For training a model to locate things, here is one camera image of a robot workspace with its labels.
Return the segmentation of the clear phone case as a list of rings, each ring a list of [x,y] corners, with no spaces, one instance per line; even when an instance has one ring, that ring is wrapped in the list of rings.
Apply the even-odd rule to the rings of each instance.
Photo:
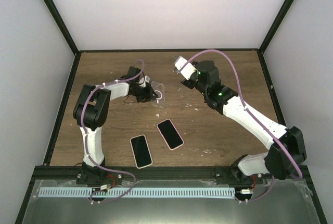
[[[152,105],[156,107],[164,107],[165,106],[165,87],[163,83],[152,81],[151,84],[157,84],[159,88],[159,94],[156,94],[157,96],[160,96],[159,102],[151,102]]]

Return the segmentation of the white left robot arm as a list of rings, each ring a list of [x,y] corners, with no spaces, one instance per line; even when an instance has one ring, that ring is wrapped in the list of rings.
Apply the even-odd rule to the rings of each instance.
[[[157,98],[149,76],[143,68],[130,66],[126,75],[109,83],[100,85],[85,84],[73,110],[73,117],[80,127],[84,158],[80,171],[81,180],[101,184],[107,172],[102,149],[102,127],[106,122],[109,104],[112,100],[126,96],[136,97],[138,103],[149,102]]]

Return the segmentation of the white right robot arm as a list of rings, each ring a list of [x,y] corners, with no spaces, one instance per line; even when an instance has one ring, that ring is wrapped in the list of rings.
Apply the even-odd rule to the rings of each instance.
[[[279,180],[302,175],[300,165],[306,160],[306,151],[300,129],[278,124],[242,102],[236,91],[221,83],[213,61],[189,63],[180,57],[174,66],[184,77],[184,86],[195,88],[210,108],[240,124],[265,146],[265,153],[243,155],[232,164],[234,182],[242,184],[255,174],[269,173]]]

